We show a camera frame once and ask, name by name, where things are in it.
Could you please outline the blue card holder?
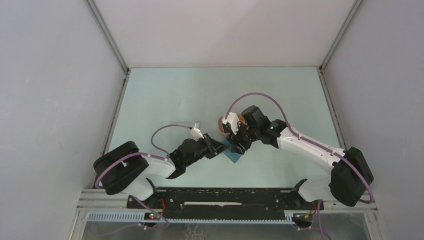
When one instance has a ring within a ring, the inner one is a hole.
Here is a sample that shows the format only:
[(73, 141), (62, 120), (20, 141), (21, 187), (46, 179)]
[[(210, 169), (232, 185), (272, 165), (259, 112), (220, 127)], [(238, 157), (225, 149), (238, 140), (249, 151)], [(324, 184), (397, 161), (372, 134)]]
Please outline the blue card holder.
[(237, 140), (229, 139), (229, 138), (223, 138), (223, 139), (226, 139), (226, 140), (228, 141), (228, 149), (227, 149), (227, 150), (225, 150), (225, 151), (223, 152), (223, 154), (224, 154), (224, 155), (225, 155), (225, 156), (226, 156), (226, 157), (227, 157), (227, 158), (228, 158), (231, 162), (233, 162), (233, 163), (237, 163), (243, 155), (231, 152), (231, 151), (230, 151), (230, 148), (231, 148), (231, 144), (232, 144), (232, 143), (239, 143), (239, 142), (238, 142)]

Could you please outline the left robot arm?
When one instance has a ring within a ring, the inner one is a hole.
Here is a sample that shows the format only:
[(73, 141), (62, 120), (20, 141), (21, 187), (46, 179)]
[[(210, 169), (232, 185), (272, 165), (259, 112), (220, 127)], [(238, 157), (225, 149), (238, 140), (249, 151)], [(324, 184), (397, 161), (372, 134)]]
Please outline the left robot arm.
[(197, 161), (212, 159), (229, 148), (204, 134), (199, 139), (185, 139), (169, 156), (141, 152), (135, 142), (128, 141), (98, 158), (93, 169), (95, 187), (107, 195), (125, 193), (138, 199), (145, 208), (153, 208), (158, 194), (151, 178), (176, 179)]

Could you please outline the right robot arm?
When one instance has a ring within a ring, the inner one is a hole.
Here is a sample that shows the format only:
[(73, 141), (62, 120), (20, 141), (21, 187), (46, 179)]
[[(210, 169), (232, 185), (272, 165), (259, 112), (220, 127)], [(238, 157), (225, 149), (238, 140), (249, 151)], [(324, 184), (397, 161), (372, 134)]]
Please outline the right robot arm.
[(310, 202), (335, 199), (354, 207), (363, 202), (374, 176), (361, 150), (342, 149), (325, 145), (301, 134), (281, 120), (270, 121), (255, 105), (241, 115), (228, 112), (221, 119), (231, 151), (243, 155), (253, 142), (260, 141), (276, 149), (295, 153), (326, 172), (321, 179), (303, 179), (291, 194), (291, 204), (304, 209)]

